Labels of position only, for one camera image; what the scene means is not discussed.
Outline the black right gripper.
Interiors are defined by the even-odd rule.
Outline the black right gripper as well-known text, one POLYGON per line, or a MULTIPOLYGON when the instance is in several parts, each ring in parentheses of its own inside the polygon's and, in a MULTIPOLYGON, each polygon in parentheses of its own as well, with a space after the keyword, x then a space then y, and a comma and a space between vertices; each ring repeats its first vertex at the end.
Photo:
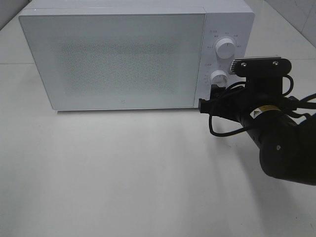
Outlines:
POLYGON ((283 126, 284 113, 279 107, 282 96, 254 93, 246 85, 232 88, 211 85, 210 100, 199 99, 198 110, 213 118, 231 120, 242 126, 283 126))

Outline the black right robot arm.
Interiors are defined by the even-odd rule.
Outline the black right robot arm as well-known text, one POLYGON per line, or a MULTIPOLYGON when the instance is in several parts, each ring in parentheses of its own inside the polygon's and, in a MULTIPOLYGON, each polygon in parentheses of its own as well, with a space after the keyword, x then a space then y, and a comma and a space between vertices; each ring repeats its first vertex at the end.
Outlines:
POLYGON ((209 115, 213 136, 246 132, 259 148, 263 172, 273 178, 314 186, 316 184, 316 116, 295 110, 308 102, 282 94, 252 92, 243 82, 234 88, 213 87, 209 100, 198 109, 209 115), (295 118, 305 117, 301 123, 295 118))

